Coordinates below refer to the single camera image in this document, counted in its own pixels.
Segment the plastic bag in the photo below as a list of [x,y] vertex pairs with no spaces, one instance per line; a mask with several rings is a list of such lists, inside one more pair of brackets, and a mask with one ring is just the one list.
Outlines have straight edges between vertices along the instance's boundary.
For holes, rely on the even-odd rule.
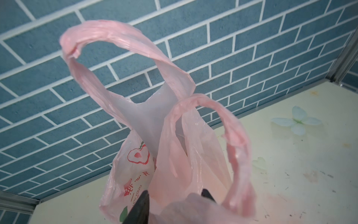
[[[165,83],[140,104],[106,90],[90,70],[75,60],[86,44],[98,40],[152,58]],[[203,186],[217,202],[223,203],[223,207],[215,205],[213,209],[228,209],[234,216],[252,215],[254,193],[248,138],[225,107],[205,95],[191,96],[195,83],[189,74],[173,64],[139,30],[120,22],[87,21],[68,29],[60,44],[74,79],[108,114],[131,129],[113,160],[101,199],[100,210],[107,219],[123,222],[136,199],[148,189],[152,220],[163,221],[161,215],[171,209],[166,206],[185,203],[190,193],[199,194]],[[195,109],[199,103],[216,109],[223,116],[224,125],[230,123],[226,124],[225,137],[235,171],[233,184],[214,131]]]

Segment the pink plastic bag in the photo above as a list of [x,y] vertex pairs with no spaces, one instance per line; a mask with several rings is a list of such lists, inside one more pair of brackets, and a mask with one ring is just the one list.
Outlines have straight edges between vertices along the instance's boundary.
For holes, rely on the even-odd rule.
[[[140,104],[106,90],[90,70],[75,60],[86,44],[98,40],[152,58],[165,83]],[[211,219],[210,223],[245,223],[246,217],[253,215],[255,194],[250,182],[249,140],[230,111],[205,95],[193,95],[195,83],[188,73],[173,64],[139,30],[120,22],[87,21],[68,29],[60,44],[74,79],[108,114],[131,129],[113,160],[101,199],[100,210],[107,219],[123,222],[146,189],[152,223],[171,223],[166,214],[177,213],[183,203],[190,201],[206,205],[212,214],[225,211],[223,219]],[[217,110],[224,123],[233,183],[214,131],[195,109],[199,104]],[[222,206],[189,195],[201,193],[203,187]],[[190,219],[190,213],[181,216]]]

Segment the flower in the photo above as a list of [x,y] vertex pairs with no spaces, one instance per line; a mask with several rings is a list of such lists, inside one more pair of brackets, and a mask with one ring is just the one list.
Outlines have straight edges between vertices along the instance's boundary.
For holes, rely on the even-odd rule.
[[291,127],[291,131],[296,135],[304,135],[306,133],[306,129],[304,124],[309,125],[320,125],[322,124],[321,120],[317,118],[311,118],[307,116],[306,111],[298,106],[294,106],[292,108],[292,116],[293,118],[273,118],[271,119],[272,122],[284,126],[284,127]]

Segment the bag handle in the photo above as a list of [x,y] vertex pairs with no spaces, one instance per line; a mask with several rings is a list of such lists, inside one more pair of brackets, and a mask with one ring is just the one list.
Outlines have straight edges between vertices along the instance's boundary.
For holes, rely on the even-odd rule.
[[227,153],[234,171],[234,178],[222,205],[243,217],[251,216],[255,213],[256,198],[250,182],[251,143],[240,121],[220,103],[204,94],[193,94],[174,105],[164,120],[164,126],[169,125],[170,134],[176,138],[176,121],[185,112],[195,109],[199,105],[216,110],[225,128],[223,138],[227,142]]
[[112,96],[125,98],[106,90],[93,72],[75,60],[80,56],[84,46],[95,41],[111,42],[118,47],[152,58],[164,81],[172,89],[178,100],[193,94],[195,83],[190,75],[172,63],[140,30],[128,24],[110,20],[90,20],[69,28],[61,36],[60,45],[71,75],[86,93],[107,113],[118,118],[118,121],[126,123],[125,117],[120,111],[114,109],[112,103],[108,103],[108,101],[111,101]]

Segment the table surface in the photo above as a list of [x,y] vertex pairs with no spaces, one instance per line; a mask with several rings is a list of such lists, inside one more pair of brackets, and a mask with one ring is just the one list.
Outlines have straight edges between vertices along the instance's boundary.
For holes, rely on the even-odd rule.
[[[295,135],[272,118],[299,106],[318,126]],[[329,82],[241,118],[252,141],[259,223],[358,222],[358,95]],[[224,128],[215,129],[226,155]],[[107,176],[38,205],[30,224],[108,224],[98,204]]]

